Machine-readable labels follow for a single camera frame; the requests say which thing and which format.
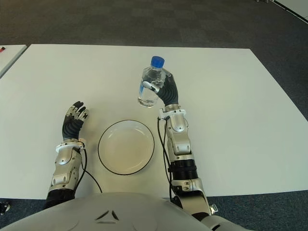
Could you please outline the robot left hand black silver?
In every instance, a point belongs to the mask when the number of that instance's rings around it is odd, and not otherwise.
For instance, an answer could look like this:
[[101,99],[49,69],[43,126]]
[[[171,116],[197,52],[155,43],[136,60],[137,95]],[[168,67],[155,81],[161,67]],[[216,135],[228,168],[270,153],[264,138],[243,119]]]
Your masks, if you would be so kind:
[[69,139],[79,139],[79,132],[88,115],[89,111],[81,101],[77,101],[69,107],[65,114],[62,126],[62,137],[64,141]]

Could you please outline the robot right hand black silver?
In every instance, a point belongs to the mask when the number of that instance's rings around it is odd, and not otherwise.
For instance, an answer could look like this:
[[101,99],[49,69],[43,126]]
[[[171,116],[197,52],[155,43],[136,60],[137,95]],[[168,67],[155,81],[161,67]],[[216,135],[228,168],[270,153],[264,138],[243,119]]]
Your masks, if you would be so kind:
[[163,87],[158,87],[147,81],[143,81],[141,84],[154,92],[165,106],[179,104],[178,89],[171,73],[166,74]]

